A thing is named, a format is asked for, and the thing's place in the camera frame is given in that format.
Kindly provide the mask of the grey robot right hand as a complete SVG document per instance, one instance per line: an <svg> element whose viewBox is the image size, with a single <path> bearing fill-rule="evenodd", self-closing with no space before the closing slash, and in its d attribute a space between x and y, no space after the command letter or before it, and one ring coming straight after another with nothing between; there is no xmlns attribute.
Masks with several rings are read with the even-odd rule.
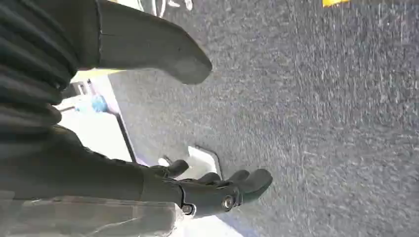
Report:
<svg viewBox="0 0 419 237"><path fill-rule="evenodd" d="M178 25L108 0L3 0L0 3L0 189L13 200L75 196L172 202L197 217L262 196L265 169L222 180L209 173L109 159L59 125L56 105L78 71L158 69L202 83L212 64Z"/></svg>

